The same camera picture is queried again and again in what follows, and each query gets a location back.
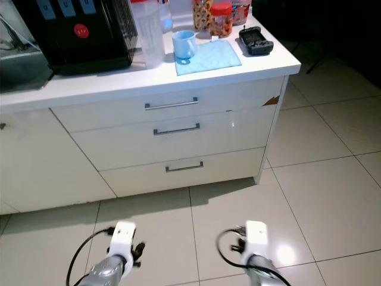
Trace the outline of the black water dispenser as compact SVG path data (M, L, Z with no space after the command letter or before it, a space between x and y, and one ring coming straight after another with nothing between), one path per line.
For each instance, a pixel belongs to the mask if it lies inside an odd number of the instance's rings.
M105 73L133 62L129 0L12 0L54 74Z

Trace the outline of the black remote controller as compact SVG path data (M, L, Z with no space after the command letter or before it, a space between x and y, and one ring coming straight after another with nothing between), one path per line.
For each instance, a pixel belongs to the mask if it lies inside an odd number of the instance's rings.
M265 39L259 26L240 30L239 39L249 55L269 55L274 49L274 42Z

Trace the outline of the clear plastic jug red lid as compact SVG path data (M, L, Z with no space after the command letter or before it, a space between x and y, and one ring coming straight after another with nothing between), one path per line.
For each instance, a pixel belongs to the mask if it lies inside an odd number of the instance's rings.
M130 0L130 8L139 35L145 68L154 69L164 59L163 23L157 0Z

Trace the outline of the red-lidded snack jar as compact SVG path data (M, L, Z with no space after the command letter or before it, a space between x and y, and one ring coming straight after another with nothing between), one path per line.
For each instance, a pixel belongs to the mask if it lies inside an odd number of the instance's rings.
M232 3L228 0L214 0L210 7L211 36L226 38L232 33Z

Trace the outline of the clear pretzel snack jar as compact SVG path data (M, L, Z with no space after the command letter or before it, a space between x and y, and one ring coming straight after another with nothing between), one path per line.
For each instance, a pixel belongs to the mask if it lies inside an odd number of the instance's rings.
M197 31L207 31L210 28L211 8L214 0L192 0L193 26Z

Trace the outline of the clear jar red label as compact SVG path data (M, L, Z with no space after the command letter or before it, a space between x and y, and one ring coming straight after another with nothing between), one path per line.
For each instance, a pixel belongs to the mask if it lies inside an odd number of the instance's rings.
M231 0L232 24L240 26L246 23L252 0Z

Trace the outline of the blue mug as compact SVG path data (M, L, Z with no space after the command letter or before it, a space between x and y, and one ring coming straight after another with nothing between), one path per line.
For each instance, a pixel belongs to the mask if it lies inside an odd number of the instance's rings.
M177 60L190 60L198 53L196 33L193 30L180 30L172 35L174 57Z

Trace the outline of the white drawer front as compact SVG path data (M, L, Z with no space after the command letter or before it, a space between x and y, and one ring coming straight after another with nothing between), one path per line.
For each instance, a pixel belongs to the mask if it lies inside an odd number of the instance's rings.
M167 92L114 99L89 104L53 107L52 112L69 132L131 125L132 123L160 122L172 118L237 111L278 102L283 77L254 80L229 85L213 85L185 91ZM144 104L168 104L199 98L198 104L145 111Z
M73 139L98 171L263 147L275 108L256 107L163 122L133 123L74 132ZM154 136L153 130L199 130Z
M194 185L225 182L255 177L259 174L264 148L234 151L186 158L186 160L161 161L128 168L101 172L118 197L164 191ZM164 168L182 168L204 161L204 167L179 172L165 172Z

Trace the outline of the light blue cloth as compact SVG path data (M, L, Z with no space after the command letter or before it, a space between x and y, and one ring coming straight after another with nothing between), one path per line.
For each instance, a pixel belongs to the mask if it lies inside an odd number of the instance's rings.
M198 45L196 54L190 59L176 59L177 76L202 73L242 65L236 51L228 41L212 41Z

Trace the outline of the white drawer cabinet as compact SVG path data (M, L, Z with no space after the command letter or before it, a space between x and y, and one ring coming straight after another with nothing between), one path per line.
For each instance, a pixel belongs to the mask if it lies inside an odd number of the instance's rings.
M285 76L54 107L120 197L256 177Z

